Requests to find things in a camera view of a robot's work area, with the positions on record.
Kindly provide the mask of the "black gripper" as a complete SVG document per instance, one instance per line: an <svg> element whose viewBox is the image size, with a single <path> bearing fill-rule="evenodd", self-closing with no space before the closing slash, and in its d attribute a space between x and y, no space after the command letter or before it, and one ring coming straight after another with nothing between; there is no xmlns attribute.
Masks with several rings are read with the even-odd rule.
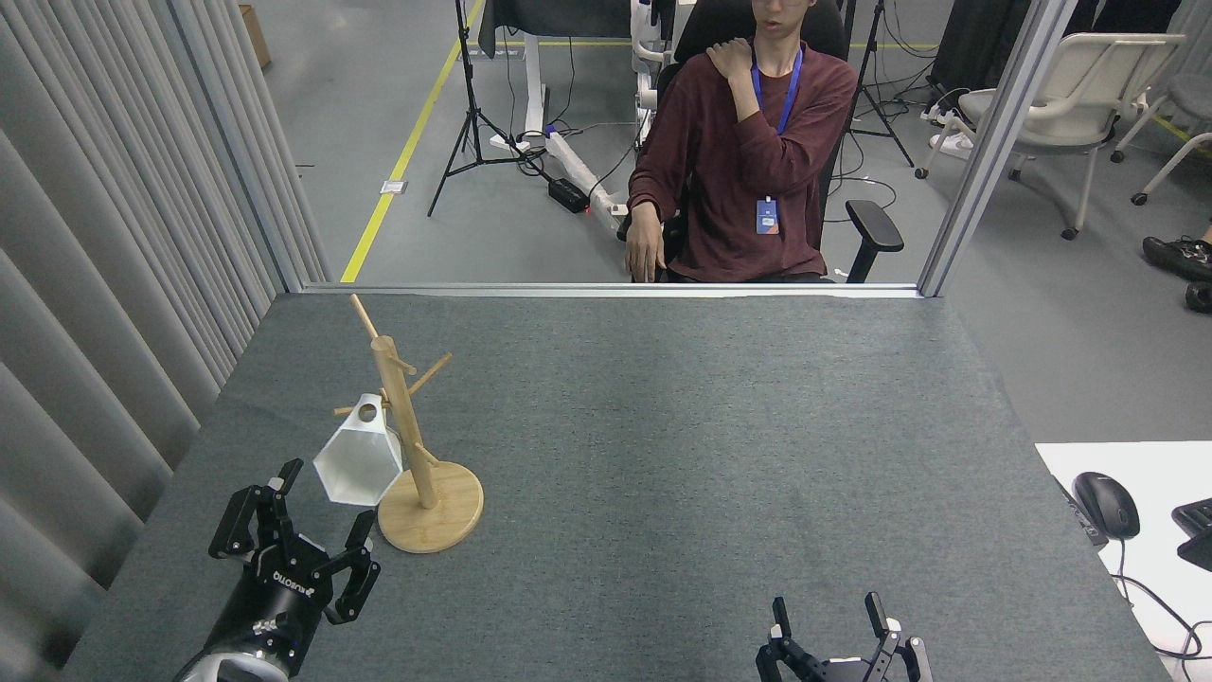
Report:
<svg viewBox="0 0 1212 682"><path fill-rule="evenodd" d="M785 600L774 597L772 601L774 625L768 630L767 643L758 648L755 657L760 680L783 681L779 667L783 665L791 670L799 681L886 681L894 657L901 657L909 681L934 681L925 640L908 636L901 621L887 617L877 592L867 592L864 604L877 638L876 651L870 660L867 661L861 657L813 659L796 640L791 638L791 621L787 614Z"/></svg>
<svg viewBox="0 0 1212 682"><path fill-rule="evenodd" d="M247 485L233 493L208 541L208 557L251 557L242 567L238 588L208 632L204 651L261 655L273 664L302 664L322 617L333 625L355 621L381 577L372 558L368 532L376 510L358 514L345 549L328 558L324 548L308 538L299 540L285 504L285 495L303 470L302 460L290 460L265 485ZM322 564L322 580L311 571ZM330 578L350 571L345 588L333 604Z"/></svg>

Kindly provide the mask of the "person's right hand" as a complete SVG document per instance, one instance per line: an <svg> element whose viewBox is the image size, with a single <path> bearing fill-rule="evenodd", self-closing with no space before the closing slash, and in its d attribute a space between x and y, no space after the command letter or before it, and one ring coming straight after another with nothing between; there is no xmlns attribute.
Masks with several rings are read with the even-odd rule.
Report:
<svg viewBox="0 0 1212 682"><path fill-rule="evenodd" d="M654 283L664 260L663 222L658 207L645 200L631 207L631 228L625 237L625 268L633 283Z"/></svg>

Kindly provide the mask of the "person's left hand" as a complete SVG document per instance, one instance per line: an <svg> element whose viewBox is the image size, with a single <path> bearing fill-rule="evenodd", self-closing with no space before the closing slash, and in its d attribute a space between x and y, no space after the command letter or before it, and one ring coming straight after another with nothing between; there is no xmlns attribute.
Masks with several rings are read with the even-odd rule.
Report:
<svg viewBox="0 0 1212 682"><path fill-rule="evenodd" d="M715 42L707 48L711 64L727 81L748 81L751 73L751 45L737 38L731 42Z"/></svg>

